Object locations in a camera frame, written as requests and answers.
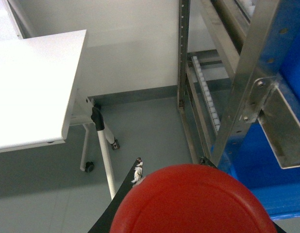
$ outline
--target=black curved strip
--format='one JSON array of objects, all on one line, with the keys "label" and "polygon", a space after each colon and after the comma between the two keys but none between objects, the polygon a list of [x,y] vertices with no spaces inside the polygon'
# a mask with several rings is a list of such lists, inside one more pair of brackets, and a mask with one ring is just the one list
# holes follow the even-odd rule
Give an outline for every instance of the black curved strip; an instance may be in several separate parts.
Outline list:
[{"label": "black curved strip", "polygon": [[134,178],[135,167],[138,163],[139,162],[136,160],[110,205],[88,233],[109,233],[117,209],[119,208],[124,197],[133,187],[133,183],[131,183],[131,181]]}]

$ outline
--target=metal bracket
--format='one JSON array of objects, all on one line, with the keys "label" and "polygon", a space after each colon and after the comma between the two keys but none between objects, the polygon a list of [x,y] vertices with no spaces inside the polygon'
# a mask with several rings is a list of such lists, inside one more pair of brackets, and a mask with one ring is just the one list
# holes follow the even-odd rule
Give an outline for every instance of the metal bracket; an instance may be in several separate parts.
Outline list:
[{"label": "metal bracket", "polygon": [[251,124],[257,120],[269,92],[275,87],[274,83],[274,77],[265,77],[254,81],[239,121]]}]

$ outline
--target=metal shelving rack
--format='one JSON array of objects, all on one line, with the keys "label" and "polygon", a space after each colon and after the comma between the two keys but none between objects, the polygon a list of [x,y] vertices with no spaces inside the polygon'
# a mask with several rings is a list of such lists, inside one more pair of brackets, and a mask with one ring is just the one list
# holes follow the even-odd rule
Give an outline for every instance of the metal shelving rack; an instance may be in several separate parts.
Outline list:
[{"label": "metal shelving rack", "polygon": [[[300,166],[300,104],[279,75],[300,28],[300,0],[258,1],[251,18],[236,0],[197,2],[217,50],[187,53],[190,0],[179,0],[178,107],[193,163],[199,162],[199,156],[184,113],[185,92],[204,156],[219,168],[224,164],[222,170],[229,169],[251,124],[257,121],[280,166]],[[209,62],[222,62],[232,82],[220,127],[200,68]],[[194,77],[207,103],[207,114],[201,109]],[[213,130],[207,127],[207,118]]]}]

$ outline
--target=red round object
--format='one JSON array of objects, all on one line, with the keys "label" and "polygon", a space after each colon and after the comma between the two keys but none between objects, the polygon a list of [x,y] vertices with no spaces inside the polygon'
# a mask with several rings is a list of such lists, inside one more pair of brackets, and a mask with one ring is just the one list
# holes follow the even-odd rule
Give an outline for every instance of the red round object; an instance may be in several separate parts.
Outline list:
[{"label": "red round object", "polygon": [[239,181],[208,166],[169,166],[124,198],[111,233],[276,233],[258,199]]}]

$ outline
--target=black wheel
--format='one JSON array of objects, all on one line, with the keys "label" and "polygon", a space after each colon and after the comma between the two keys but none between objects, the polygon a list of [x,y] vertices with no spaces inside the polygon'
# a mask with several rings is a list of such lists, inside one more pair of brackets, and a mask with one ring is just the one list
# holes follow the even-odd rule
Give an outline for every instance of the black wheel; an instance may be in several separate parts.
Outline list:
[{"label": "black wheel", "polygon": [[115,142],[113,144],[111,144],[111,148],[113,150],[117,150],[117,149],[120,149],[120,144],[119,142],[117,141],[117,139],[115,139]]},{"label": "black wheel", "polygon": [[85,164],[85,172],[91,172],[94,169],[93,162],[86,162]]}]

